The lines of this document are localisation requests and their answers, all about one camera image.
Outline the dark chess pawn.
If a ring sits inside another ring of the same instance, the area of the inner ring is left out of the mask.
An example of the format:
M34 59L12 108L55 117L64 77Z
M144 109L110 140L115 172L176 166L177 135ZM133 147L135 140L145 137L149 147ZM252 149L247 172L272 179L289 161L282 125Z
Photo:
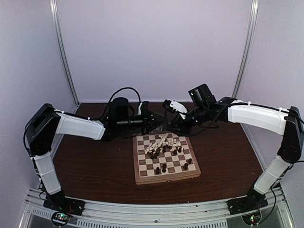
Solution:
M183 166L183 169L188 170L188 165L189 165L188 163L185 163L184 166Z

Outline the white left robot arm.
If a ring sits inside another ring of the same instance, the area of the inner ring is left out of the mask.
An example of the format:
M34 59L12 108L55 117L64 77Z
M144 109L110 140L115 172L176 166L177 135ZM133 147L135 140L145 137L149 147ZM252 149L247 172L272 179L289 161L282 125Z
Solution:
M164 123L164 117L150 111L148 105L147 101L140 102L138 113L129 114L132 106L128 99L118 97L108 103L108 112L96 119L57 110L48 103L42 105L25 127L24 145L52 206L58 211L68 207L50 154L54 136L66 134L110 142L124 131L140 130L145 135Z

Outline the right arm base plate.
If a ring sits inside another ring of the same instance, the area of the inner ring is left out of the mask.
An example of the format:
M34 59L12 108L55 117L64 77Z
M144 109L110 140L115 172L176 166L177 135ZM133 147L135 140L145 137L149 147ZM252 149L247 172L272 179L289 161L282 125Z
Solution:
M266 207L268 202L265 198L257 200L253 197L233 198L227 201L230 215L245 213Z

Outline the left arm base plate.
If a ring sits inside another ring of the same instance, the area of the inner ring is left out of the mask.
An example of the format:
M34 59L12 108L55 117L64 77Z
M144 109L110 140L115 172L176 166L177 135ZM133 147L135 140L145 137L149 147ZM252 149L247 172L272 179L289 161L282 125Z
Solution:
M45 208L64 212L66 214L81 216L85 207L85 202L78 199L66 198L62 206L56 206L50 200L46 199L43 206Z

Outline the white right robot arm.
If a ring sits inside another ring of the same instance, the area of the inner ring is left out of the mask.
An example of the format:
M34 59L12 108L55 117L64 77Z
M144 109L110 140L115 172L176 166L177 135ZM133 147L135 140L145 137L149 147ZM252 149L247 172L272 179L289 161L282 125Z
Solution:
M205 122L210 125L217 121L247 124L275 132L283 137L277 155L265 171L257 178L244 198L246 209L254 209L264 195L281 176L295 163L300 161L304 144L304 122L297 107L273 108L233 97L216 100L206 84L188 91L196 109L189 111L174 100L165 100L163 108L179 114L178 119L167 129L180 136L194 136L192 128Z

